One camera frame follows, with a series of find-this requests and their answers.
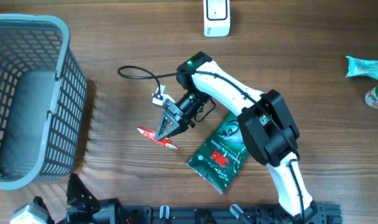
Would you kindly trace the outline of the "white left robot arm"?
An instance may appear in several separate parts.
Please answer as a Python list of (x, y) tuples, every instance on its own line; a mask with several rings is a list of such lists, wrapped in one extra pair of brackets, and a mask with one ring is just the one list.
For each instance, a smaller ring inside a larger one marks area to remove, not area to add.
[(46, 223), (74, 224), (74, 223), (130, 223), (127, 211), (122, 207), (118, 198), (98, 200), (84, 185), (79, 176), (71, 173), (67, 185), (67, 208), (65, 218), (56, 222), (50, 215), (41, 197), (34, 197), (33, 202), (47, 212)]

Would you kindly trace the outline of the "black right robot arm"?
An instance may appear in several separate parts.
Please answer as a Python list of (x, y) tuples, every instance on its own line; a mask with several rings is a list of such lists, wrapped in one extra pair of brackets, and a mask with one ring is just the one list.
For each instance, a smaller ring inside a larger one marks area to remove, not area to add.
[(306, 222), (305, 212), (313, 199), (298, 166), (300, 133), (282, 95), (275, 90), (263, 93), (249, 88), (203, 52), (182, 63), (174, 75), (187, 93), (176, 102), (166, 94), (164, 86), (158, 86), (152, 102), (164, 113), (155, 138), (169, 138), (194, 127), (197, 113), (215, 99), (236, 116), (249, 154), (268, 168), (280, 206), (293, 221)]

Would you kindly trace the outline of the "green 3M gloves packet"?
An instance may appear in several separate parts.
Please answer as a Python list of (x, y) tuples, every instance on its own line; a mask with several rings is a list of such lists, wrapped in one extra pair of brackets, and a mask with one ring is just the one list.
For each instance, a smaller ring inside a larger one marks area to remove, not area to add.
[(187, 166), (222, 194), (239, 173), (248, 156), (237, 117), (230, 113), (192, 155)]

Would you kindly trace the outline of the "red Nescafe stick sachet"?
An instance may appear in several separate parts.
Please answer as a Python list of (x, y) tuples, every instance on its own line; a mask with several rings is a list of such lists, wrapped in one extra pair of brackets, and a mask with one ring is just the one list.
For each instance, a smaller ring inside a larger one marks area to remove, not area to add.
[(161, 145), (163, 147), (166, 147), (171, 150), (178, 150), (179, 147), (174, 144), (169, 138), (164, 138), (162, 140), (156, 140), (155, 139), (155, 131), (149, 130), (143, 127), (137, 127), (137, 130), (146, 138), (150, 139), (151, 141), (155, 142), (158, 145)]

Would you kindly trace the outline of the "mint green wipes packet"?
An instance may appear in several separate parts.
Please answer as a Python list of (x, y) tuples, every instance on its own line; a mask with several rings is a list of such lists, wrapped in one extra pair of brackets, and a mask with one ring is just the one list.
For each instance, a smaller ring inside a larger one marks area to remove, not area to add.
[(346, 77), (369, 77), (378, 81), (378, 60), (364, 60), (346, 56), (348, 72)]

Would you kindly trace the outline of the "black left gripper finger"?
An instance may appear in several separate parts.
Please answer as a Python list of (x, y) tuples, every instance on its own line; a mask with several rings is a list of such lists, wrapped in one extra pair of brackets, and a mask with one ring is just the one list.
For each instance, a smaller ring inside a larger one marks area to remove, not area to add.
[(47, 212), (46, 224), (55, 224), (55, 221), (51, 217), (50, 212), (49, 212), (46, 204), (44, 203), (42, 197), (35, 196), (34, 199), (33, 199), (33, 202), (36, 203), (37, 205), (39, 205), (40, 207), (42, 207), (43, 209), (45, 209), (45, 211)]
[(67, 205), (89, 214), (101, 210), (99, 200), (85, 187), (79, 176), (71, 173), (67, 185)]

